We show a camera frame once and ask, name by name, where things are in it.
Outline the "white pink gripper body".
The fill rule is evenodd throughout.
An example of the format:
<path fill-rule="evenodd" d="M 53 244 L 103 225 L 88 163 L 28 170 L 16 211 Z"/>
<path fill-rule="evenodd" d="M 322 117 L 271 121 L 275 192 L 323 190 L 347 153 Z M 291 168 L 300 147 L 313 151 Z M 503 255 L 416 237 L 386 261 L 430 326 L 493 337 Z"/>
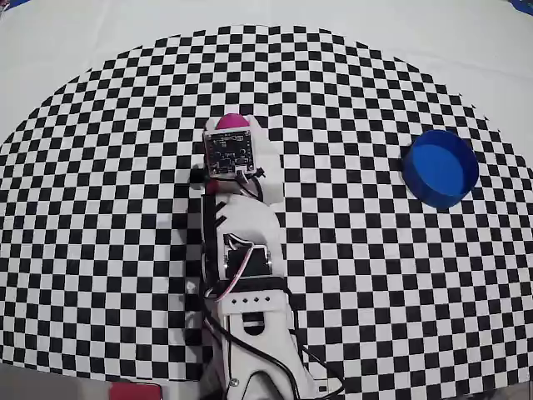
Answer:
<path fill-rule="evenodd" d="M 259 179 L 263 202 L 267 205 L 281 203 L 284 198 L 281 155 L 267 138 L 254 139 L 254 158 L 258 168 L 265 173 Z"/>

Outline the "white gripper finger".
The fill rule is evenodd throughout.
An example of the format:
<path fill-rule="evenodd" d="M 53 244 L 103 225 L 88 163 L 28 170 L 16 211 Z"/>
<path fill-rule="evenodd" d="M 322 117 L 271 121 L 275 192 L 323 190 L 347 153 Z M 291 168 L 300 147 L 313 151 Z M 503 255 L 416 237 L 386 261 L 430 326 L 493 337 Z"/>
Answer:
<path fill-rule="evenodd" d="M 253 142 L 265 142 L 267 140 L 267 130 L 261 126 L 253 115 L 246 115 L 245 119 L 249 123 Z"/>

